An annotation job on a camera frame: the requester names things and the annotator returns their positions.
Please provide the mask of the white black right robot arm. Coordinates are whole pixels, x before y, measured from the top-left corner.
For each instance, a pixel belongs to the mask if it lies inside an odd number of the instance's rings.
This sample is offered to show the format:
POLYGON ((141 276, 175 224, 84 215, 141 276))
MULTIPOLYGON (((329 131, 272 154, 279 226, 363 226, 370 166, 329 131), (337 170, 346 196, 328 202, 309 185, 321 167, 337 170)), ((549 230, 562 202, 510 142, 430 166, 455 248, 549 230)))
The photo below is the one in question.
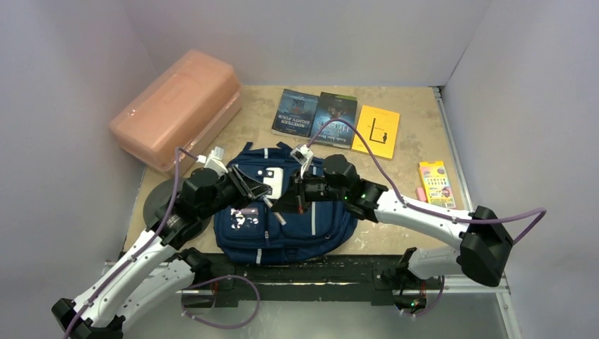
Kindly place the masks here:
POLYGON ((383 184, 363 179, 342 155, 328 156, 321 175, 298 170, 272 205, 277 213, 303 214, 316 202, 341 202, 349 214, 415 230, 445 245, 411 249, 396 271, 401 285, 462 273, 476 283, 496 287, 504 274, 514 240, 492 210, 445 209, 405 197, 383 184))

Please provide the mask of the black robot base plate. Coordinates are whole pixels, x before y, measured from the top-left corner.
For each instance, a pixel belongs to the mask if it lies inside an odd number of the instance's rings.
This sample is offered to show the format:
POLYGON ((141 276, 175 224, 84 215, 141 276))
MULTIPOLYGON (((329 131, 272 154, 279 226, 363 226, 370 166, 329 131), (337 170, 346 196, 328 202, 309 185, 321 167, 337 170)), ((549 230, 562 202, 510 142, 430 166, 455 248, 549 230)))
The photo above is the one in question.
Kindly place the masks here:
POLYGON ((279 266, 233 263, 224 254, 194 259, 192 288, 184 303, 199 307, 200 295, 216 307, 236 307, 260 298, 280 302, 368 302, 414 312, 427 306, 427 292, 441 278, 421 280, 401 255, 327 255, 279 266))

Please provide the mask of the navy blue student backpack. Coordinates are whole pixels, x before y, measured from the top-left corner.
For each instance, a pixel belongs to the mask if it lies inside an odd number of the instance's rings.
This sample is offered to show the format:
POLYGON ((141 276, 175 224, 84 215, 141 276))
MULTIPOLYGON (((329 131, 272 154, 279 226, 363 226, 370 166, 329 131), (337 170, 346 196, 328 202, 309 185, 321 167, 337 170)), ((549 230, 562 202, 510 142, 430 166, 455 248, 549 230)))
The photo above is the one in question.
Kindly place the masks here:
MULTIPOLYGON (((273 189, 272 201, 288 187, 300 164, 291 148, 279 142, 274 148, 246 143, 229 164, 273 189)), ((323 256, 348 240, 357 227, 339 201, 315 202, 303 214, 284 213, 284 222, 259 200, 241 210, 228 207, 214 215, 216 244, 234 263, 283 265, 323 256)))

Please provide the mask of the pink highlighter marker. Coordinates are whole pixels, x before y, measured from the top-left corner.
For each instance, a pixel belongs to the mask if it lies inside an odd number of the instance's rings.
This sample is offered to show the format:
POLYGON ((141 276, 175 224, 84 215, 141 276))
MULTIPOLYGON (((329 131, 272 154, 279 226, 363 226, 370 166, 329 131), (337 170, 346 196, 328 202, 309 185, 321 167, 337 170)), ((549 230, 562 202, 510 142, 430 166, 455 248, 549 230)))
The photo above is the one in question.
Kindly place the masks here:
POLYGON ((263 202, 271 210, 272 214, 276 217, 276 219, 278 220, 278 222, 281 225, 285 225, 286 224, 286 220, 283 218, 283 216, 279 212, 274 211, 273 202, 268 197, 266 197, 266 196, 263 197, 263 202))
POLYGON ((422 187, 417 187, 415 190, 415 194, 419 201, 427 202, 427 195, 422 187))

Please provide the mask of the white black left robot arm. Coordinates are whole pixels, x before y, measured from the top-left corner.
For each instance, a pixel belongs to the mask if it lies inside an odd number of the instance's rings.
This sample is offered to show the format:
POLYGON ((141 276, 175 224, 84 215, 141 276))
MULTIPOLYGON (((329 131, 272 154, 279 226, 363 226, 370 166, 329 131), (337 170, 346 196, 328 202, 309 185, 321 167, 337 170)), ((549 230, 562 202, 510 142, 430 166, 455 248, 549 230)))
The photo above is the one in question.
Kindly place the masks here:
POLYGON ((85 292, 59 299, 52 314, 65 338, 122 338, 131 325, 170 294, 237 280, 215 276, 212 262, 184 245, 208 221, 230 207, 245 208, 271 192, 236 167, 204 167, 186 179, 174 178, 158 219, 131 248, 85 292))

